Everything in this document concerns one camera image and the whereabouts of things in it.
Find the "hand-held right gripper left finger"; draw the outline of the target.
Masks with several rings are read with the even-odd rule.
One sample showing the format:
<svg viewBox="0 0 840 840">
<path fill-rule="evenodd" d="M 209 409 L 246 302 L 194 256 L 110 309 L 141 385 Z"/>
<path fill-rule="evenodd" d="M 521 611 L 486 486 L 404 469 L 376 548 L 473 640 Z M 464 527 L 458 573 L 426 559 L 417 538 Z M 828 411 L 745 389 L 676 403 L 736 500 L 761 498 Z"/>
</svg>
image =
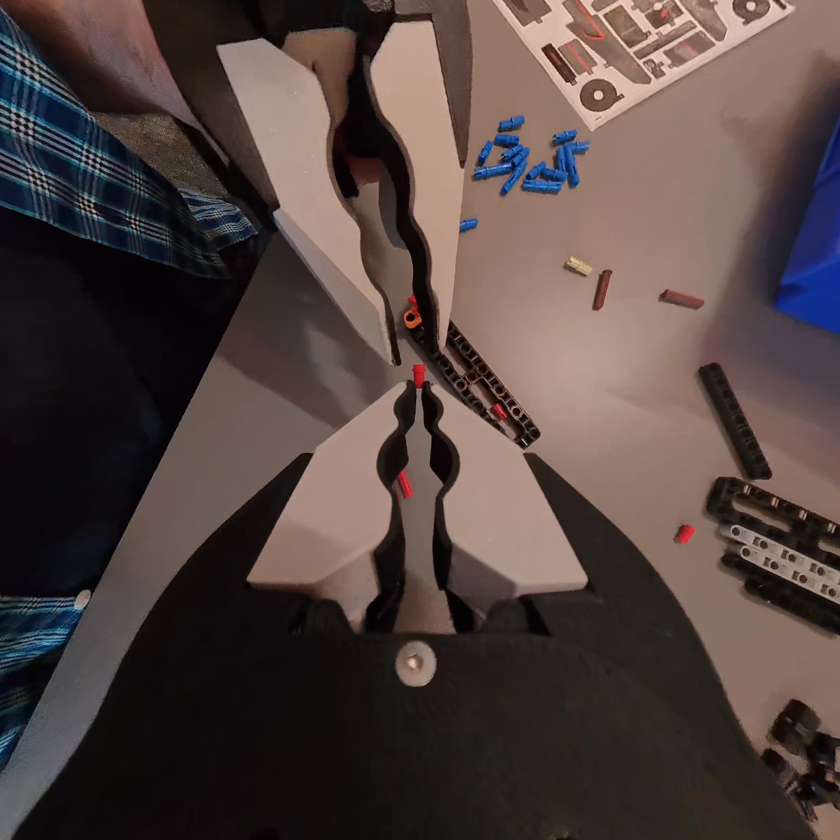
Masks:
<svg viewBox="0 0 840 840">
<path fill-rule="evenodd" d="M 316 448 L 249 585 L 336 602 L 357 630 L 394 629 L 406 582 L 399 476 L 416 408 L 406 381 Z"/>
</svg>

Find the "black lego frame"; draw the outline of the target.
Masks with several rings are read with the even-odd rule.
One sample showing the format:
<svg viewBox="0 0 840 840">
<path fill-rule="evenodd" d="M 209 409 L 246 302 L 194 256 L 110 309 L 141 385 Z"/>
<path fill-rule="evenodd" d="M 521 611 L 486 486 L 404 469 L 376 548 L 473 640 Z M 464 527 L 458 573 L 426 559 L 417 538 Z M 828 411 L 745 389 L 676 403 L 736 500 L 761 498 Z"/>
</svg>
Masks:
<svg viewBox="0 0 840 840">
<path fill-rule="evenodd" d="M 528 449 L 539 440 L 540 430 L 530 414 L 452 322 L 448 325 L 441 349 L 433 346 L 423 324 L 415 329 L 406 327 L 406 330 L 409 338 L 425 355 L 438 376 L 471 411 L 521 449 Z M 491 410 L 497 403 L 507 410 L 508 417 L 504 422 Z"/>
<path fill-rule="evenodd" d="M 815 557 L 818 553 L 838 556 L 837 518 L 825 518 L 742 479 L 718 478 L 710 489 L 706 511 L 719 524 L 756 532 L 785 548 Z"/>
</svg>

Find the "pile of black connector pieces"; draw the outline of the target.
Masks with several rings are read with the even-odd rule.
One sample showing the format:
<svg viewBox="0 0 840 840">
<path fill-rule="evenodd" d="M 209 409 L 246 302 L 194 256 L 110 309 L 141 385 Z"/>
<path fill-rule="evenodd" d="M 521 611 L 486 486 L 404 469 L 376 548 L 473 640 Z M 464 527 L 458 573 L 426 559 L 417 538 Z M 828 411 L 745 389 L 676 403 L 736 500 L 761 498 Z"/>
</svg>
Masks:
<svg viewBox="0 0 840 840">
<path fill-rule="evenodd" d="M 817 822 L 824 805 L 839 809 L 839 739 L 820 729 L 821 719 L 797 699 L 790 700 L 770 729 L 770 740 L 804 761 L 798 771 L 780 752 L 768 748 L 761 760 L 805 821 Z"/>
</svg>

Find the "long black beam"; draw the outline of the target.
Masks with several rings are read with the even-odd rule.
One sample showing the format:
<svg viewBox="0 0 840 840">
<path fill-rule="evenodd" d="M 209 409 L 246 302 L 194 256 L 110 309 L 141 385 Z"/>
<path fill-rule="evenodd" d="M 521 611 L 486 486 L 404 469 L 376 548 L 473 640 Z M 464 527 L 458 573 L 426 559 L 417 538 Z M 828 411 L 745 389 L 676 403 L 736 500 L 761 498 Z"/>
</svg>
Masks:
<svg viewBox="0 0 840 840">
<path fill-rule="evenodd" d="M 697 372 L 742 473 L 750 480 L 770 480 L 773 476 L 770 464 L 722 366 L 704 364 Z"/>
</svg>

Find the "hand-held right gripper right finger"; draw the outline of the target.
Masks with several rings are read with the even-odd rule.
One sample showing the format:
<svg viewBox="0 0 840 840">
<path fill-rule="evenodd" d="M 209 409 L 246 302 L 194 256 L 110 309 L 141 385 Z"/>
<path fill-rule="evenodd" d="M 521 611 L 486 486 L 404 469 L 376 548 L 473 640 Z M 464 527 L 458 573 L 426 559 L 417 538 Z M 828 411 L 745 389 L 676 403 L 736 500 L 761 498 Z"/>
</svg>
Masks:
<svg viewBox="0 0 840 840">
<path fill-rule="evenodd" d="M 457 634 L 499 602 L 589 583 L 525 454 L 440 386 L 422 388 L 434 503 L 433 562 Z"/>
</svg>

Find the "pile of blue pins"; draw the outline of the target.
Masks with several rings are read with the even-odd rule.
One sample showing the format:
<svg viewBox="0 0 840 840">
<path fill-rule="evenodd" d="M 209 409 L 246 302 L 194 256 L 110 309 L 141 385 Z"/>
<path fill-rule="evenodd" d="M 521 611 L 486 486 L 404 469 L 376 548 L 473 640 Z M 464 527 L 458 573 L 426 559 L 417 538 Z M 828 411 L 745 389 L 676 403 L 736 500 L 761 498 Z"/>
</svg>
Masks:
<svg viewBox="0 0 840 840">
<path fill-rule="evenodd" d="M 564 188 L 581 184 L 579 159 L 591 148 L 576 129 L 552 134 L 549 159 L 531 160 L 531 149 L 521 140 L 526 122 L 522 114 L 499 121 L 497 133 L 481 147 L 473 182 L 500 180 L 499 194 L 509 195 L 515 187 L 524 193 L 558 195 Z"/>
</svg>

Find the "sticker sheet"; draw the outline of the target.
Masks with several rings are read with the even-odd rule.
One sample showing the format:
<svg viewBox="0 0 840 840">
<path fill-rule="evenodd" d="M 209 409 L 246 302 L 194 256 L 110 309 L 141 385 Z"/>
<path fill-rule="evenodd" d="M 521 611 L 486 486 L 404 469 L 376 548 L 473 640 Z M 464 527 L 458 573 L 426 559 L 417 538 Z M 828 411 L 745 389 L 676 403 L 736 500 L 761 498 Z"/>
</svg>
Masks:
<svg viewBox="0 0 840 840">
<path fill-rule="evenodd" d="M 785 1 L 495 1 L 589 130 L 795 11 Z"/>
</svg>

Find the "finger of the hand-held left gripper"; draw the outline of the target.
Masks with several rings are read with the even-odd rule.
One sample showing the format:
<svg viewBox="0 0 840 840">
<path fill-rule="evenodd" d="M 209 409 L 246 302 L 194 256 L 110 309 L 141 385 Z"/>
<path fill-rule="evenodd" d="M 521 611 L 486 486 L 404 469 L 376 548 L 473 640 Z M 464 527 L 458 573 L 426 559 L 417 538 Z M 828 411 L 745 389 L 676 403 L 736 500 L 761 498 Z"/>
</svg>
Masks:
<svg viewBox="0 0 840 840">
<path fill-rule="evenodd" d="M 395 228 L 429 348 L 451 314 L 464 173 L 430 19 L 396 20 L 361 63 L 365 121 L 395 191 Z"/>
<path fill-rule="evenodd" d="M 276 226 L 353 329 L 401 363 L 393 316 L 361 256 L 361 231 L 333 170 L 333 128 L 317 75 L 259 38 L 217 47 L 276 196 Z"/>
</svg>

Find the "light grey beam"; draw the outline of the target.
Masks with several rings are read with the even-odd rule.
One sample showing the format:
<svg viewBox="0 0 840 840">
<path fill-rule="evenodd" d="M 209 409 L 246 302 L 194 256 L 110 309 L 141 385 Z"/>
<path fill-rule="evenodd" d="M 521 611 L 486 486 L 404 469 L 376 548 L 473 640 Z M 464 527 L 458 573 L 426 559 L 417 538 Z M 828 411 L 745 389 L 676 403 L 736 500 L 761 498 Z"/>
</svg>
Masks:
<svg viewBox="0 0 840 840">
<path fill-rule="evenodd" d="M 817 561 L 790 553 L 784 559 L 780 554 L 766 553 L 746 546 L 737 549 L 736 554 L 753 565 L 764 568 L 802 588 L 838 598 L 838 571 Z"/>
<path fill-rule="evenodd" d="M 723 539 L 746 546 L 753 553 L 766 554 L 787 564 L 815 563 L 839 572 L 838 553 L 823 549 L 819 544 L 808 545 L 794 540 L 789 545 L 737 524 L 719 524 L 717 531 Z"/>
</svg>

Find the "blue storage bin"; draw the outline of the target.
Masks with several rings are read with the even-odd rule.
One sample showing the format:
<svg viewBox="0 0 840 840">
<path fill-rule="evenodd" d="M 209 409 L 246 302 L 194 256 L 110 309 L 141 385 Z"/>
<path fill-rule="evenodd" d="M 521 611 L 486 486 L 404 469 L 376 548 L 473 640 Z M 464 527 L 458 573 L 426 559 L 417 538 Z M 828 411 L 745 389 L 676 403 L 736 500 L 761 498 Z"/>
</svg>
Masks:
<svg viewBox="0 0 840 840">
<path fill-rule="evenodd" d="M 839 334 L 839 124 L 826 145 L 812 195 L 780 279 L 778 312 Z"/>
</svg>

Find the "person's left forearm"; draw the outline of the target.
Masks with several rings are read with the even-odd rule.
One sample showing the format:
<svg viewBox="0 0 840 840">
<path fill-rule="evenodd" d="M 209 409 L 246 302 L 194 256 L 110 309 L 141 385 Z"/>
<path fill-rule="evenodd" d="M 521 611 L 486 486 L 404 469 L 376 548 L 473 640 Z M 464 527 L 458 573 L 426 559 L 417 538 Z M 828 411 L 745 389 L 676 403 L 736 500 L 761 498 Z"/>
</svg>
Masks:
<svg viewBox="0 0 840 840">
<path fill-rule="evenodd" d="M 192 113 L 141 1 L 2 1 L 80 100 L 96 112 Z"/>
</svg>

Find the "short black beam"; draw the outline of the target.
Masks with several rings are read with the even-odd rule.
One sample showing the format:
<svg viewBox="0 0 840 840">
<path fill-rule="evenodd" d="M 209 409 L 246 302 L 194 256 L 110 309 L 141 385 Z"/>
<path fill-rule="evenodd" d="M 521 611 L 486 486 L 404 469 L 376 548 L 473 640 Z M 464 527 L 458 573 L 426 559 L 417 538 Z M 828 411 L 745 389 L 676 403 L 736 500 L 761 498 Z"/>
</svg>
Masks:
<svg viewBox="0 0 840 840">
<path fill-rule="evenodd" d="M 748 577 L 744 590 L 760 600 L 779 607 L 783 611 L 801 618 L 835 636 L 839 635 L 839 607 L 808 591 L 772 582 L 769 579 Z"/>
<path fill-rule="evenodd" d="M 737 553 L 725 553 L 721 563 L 744 579 L 744 588 L 761 600 L 793 612 L 838 614 L 838 584 L 816 572 L 800 571 L 781 560 L 755 563 Z"/>
</svg>

